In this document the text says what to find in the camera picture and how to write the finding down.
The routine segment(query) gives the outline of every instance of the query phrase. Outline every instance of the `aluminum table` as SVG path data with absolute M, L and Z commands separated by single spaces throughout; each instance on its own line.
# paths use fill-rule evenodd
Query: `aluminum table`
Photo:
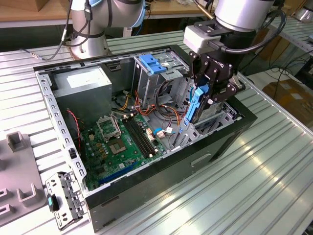
M 178 44 L 183 32 L 108 40 L 113 53 Z M 53 54 L 56 47 L 35 49 Z M 72 60 L 63 47 L 55 62 Z M 32 67 L 20 51 L 0 53 L 0 140 L 30 135 L 42 183 L 68 170 Z M 244 77 L 237 95 L 258 119 L 211 165 L 111 223 L 97 234 L 302 234 L 313 220 L 313 133 Z M 0 234 L 59 234 L 48 206 L 2 228 Z M 92 234 L 84 215 L 62 234 Z
M 271 30 L 278 28 L 280 18 L 276 18 L 270 25 Z M 280 36 L 300 48 L 305 52 L 313 50 L 313 43 L 309 41 L 309 36 L 313 34 L 313 22 L 301 23 L 293 17 L 288 17 L 287 23 L 280 33 Z

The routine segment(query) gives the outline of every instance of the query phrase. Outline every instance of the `wooden shelf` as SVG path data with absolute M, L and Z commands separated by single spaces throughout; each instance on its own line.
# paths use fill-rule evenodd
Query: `wooden shelf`
M 39 12 L 0 6 L 0 22 L 63 20 L 66 18 L 67 6 L 67 0 L 50 0 Z M 154 1 L 151 5 L 151 15 L 195 13 L 200 13 L 200 10 L 193 3 L 183 6 L 175 0 L 171 0 Z

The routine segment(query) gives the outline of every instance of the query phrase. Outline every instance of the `cardboard box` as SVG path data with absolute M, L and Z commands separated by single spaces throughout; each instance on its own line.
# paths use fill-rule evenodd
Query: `cardboard box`
M 272 82 L 263 88 L 271 98 L 274 97 L 276 84 Z M 275 101 L 308 128 L 313 127 L 313 92 L 289 79 L 279 83 Z
M 0 0 L 0 5 L 29 11 L 40 11 L 49 0 Z

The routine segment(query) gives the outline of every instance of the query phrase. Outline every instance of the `blue drive bay latch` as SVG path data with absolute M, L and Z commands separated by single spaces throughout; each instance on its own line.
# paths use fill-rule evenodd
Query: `blue drive bay latch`
M 167 71 L 165 67 L 163 67 L 159 61 L 154 58 L 152 55 L 140 55 L 139 59 L 143 63 L 143 65 L 150 71 L 152 74 L 157 74 L 161 72 Z

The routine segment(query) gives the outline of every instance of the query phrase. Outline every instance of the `ram slot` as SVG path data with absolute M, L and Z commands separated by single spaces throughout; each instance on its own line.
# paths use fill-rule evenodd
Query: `ram slot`
M 143 134 L 141 128 L 138 126 L 138 124 L 136 123 L 136 121 L 134 119 L 131 119 L 131 124 L 134 127 L 134 129 L 136 129 L 136 131 L 138 131 L 140 134 L 140 138 L 144 141 L 145 147 L 148 148 L 149 152 L 154 155 L 155 154 L 155 150 L 152 148 L 150 141 L 148 140 L 148 138 Z
M 132 118 L 123 120 L 123 124 L 145 158 L 150 157 L 150 154 L 155 154 L 154 149 L 142 133 L 142 130 Z

